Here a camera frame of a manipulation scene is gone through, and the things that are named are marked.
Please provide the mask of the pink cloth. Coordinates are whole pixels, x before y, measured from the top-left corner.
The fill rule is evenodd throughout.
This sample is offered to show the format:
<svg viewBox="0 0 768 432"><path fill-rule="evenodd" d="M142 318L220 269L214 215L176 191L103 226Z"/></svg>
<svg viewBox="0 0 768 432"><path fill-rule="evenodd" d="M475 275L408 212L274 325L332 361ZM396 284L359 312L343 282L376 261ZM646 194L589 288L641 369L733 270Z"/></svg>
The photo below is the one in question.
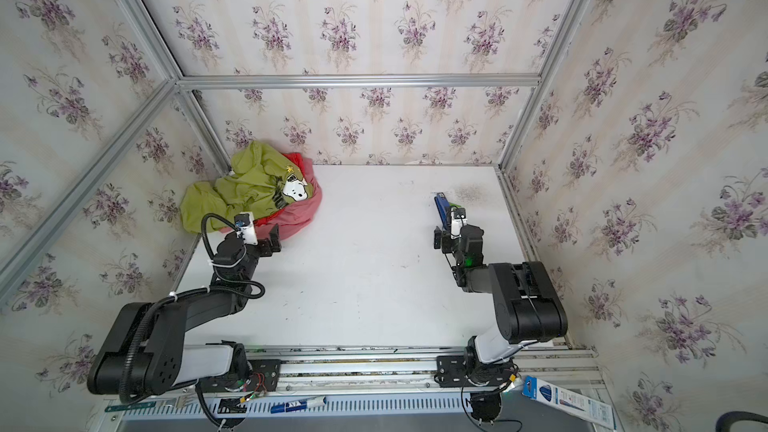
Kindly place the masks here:
<svg viewBox="0 0 768 432"><path fill-rule="evenodd" d="M296 235L312 222L321 204L322 189L317 182L315 174L307 182L313 187L311 198L292 203L268 217L255 221L255 228L259 239L266 238L271 228L274 225L278 225L280 228L280 240L285 240Z"/></svg>

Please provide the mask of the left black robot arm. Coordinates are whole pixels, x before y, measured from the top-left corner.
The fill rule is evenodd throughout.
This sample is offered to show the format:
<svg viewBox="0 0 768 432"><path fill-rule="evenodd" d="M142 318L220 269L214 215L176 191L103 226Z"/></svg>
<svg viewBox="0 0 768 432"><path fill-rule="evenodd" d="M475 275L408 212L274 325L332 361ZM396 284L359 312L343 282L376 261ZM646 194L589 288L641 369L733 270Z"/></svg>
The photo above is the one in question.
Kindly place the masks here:
<svg viewBox="0 0 768 432"><path fill-rule="evenodd" d="M156 302L132 302L119 311L90 366L90 393L133 405L207 380L248 382L252 367L242 344L188 344L186 335L265 295L253 276L261 259L281 251L281 230L273 226L259 237L248 214L224 224L229 232L217 246L203 240L213 271L208 285L172 291Z"/></svg>

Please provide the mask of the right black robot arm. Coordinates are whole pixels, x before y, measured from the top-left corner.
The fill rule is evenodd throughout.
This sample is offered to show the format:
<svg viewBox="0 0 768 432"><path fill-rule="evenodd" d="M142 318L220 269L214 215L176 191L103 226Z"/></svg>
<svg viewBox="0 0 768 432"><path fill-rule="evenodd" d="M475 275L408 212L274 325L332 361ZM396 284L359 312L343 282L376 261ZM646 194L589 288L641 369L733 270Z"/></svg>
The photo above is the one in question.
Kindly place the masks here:
<svg viewBox="0 0 768 432"><path fill-rule="evenodd" d="M461 356L437 358L442 387L495 386L517 374L513 357L524 348L562 338L568 318L543 263L484 262L484 231L464 225L458 234L437 227L433 247L448 260L456 285L465 293L492 298L495 324L472 336Z"/></svg>

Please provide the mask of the red cloth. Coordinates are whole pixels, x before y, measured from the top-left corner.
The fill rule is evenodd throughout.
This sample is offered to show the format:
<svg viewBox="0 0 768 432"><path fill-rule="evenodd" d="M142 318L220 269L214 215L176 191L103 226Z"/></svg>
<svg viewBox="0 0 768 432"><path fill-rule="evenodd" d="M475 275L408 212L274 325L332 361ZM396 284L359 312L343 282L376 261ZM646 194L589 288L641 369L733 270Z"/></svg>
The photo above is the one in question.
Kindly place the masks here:
<svg viewBox="0 0 768 432"><path fill-rule="evenodd" d="M305 158L300 153L287 153L285 157L297 167L307 181L314 177L313 163L310 158Z"/></svg>

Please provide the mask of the blue stapler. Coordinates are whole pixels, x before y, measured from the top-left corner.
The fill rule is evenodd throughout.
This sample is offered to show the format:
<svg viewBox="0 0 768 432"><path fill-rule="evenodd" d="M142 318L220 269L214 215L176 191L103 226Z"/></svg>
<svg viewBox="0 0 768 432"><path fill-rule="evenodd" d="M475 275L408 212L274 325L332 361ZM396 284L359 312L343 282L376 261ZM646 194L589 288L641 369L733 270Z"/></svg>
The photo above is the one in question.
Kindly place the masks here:
<svg viewBox="0 0 768 432"><path fill-rule="evenodd" d="M442 224L442 230L445 233L451 234L452 230L452 215L451 215L451 203L443 192L435 194L434 202L440 216Z"/></svg>

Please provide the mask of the green printed t-shirt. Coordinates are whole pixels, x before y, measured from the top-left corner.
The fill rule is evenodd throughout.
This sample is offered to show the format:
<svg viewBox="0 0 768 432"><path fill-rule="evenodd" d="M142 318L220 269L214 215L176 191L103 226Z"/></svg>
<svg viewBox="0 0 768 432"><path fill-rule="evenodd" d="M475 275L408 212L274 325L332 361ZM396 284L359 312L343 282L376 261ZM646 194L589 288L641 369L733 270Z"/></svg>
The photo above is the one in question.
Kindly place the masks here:
<svg viewBox="0 0 768 432"><path fill-rule="evenodd" d="M311 198L313 187L285 155L252 141L232 156L230 174L189 185L179 206L183 228L195 234L220 230L224 223L203 224L203 217L213 213L232 222L237 214L251 212L257 220Z"/></svg>

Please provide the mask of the black round puck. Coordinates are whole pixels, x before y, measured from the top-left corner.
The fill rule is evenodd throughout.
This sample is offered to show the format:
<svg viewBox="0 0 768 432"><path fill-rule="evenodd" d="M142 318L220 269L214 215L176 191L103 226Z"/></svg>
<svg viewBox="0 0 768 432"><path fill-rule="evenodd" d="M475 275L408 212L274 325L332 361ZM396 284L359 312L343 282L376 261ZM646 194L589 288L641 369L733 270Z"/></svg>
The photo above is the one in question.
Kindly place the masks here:
<svg viewBox="0 0 768 432"><path fill-rule="evenodd" d="M478 423L491 423L497 420L502 410L502 398L499 393L472 393L469 396L470 417Z"/></svg>

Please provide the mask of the blue white marker pen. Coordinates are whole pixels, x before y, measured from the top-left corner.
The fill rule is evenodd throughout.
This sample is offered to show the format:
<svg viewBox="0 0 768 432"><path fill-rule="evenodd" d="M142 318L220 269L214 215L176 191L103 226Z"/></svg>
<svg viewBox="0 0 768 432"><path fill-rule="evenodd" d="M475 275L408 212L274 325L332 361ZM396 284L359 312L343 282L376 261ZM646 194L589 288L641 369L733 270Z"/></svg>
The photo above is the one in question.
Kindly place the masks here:
<svg viewBox="0 0 768 432"><path fill-rule="evenodd" d="M323 407L326 404L327 404L327 398L325 396L299 399L299 400L294 400L294 401L273 405L270 408L270 413L282 414L282 413L299 412L299 411L309 410L313 408Z"/></svg>

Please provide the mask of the white blue cardboard box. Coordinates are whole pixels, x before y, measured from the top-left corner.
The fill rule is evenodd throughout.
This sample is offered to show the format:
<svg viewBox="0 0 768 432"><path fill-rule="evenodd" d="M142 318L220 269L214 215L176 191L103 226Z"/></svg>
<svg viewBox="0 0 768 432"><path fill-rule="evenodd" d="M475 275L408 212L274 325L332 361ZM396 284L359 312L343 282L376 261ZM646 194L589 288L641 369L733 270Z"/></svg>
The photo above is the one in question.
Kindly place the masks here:
<svg viewBox="0 0 768 432"><path fill-rule="evenodd" d="M593 425L612 431L617 429L614 410L609 404L537 377L527 376L524 379L522 395Z"/></svg>

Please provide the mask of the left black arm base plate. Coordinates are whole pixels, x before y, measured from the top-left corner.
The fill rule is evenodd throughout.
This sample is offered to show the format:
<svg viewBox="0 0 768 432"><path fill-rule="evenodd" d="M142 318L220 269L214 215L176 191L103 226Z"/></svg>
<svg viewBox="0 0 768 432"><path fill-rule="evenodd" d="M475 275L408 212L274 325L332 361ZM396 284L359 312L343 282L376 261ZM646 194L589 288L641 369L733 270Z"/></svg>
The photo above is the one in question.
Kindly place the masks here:
<svg viewBox="0 0 768 432"><path fill-rule="evenodd" d="M231 370L228 374L201 379L204 394L257 392L266 394L277 390L282 362L277 359L249 360L244 372Z"/></svg>

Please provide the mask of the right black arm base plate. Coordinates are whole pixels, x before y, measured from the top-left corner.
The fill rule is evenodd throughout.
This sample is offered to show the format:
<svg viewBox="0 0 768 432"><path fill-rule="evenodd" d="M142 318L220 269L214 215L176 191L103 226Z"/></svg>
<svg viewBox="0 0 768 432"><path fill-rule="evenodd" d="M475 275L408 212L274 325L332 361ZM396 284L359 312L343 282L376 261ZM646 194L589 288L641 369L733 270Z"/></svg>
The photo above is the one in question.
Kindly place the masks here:
<svg viewBox="0 0 768 432"><path fill-rule="evenodd" d="M519 368L512 362L483 364L463 355L436 358L434 381L440 388L500 387L514 382Z"/></svg>

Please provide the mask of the aluminium mounting rail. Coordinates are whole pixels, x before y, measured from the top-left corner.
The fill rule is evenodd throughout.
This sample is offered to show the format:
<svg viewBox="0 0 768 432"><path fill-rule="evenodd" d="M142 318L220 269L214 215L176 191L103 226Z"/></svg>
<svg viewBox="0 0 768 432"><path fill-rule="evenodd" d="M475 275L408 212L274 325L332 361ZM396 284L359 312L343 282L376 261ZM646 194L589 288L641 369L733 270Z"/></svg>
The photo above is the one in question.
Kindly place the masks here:
<svg viewBox="0 0 768 432"><path fill-rule="evenodd" d="M450 392L463 382L460 347L251 347L246 357L272 396ZM588 349L533 346L514 355L512 362L524 377L572 389L605 386Z"/></svg>

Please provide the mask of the green handled tool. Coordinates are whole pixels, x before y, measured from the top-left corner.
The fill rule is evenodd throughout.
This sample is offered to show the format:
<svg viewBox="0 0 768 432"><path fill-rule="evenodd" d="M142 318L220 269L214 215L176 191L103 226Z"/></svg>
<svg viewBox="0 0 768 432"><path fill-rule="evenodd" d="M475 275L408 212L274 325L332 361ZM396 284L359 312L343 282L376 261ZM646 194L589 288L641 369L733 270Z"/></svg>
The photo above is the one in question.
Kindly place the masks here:
<svg viewBox="0 0 768 432"><path fill-rule="evenodd" d="M145 410L145 409L151 409L155 408L157 405L156 401L144 401L144 402L138 402L134 404L118 404L118 405L109 405L104 409L105 413L117 413L117 412L126 412L126 411L133 411L133 410Z"/></svg>

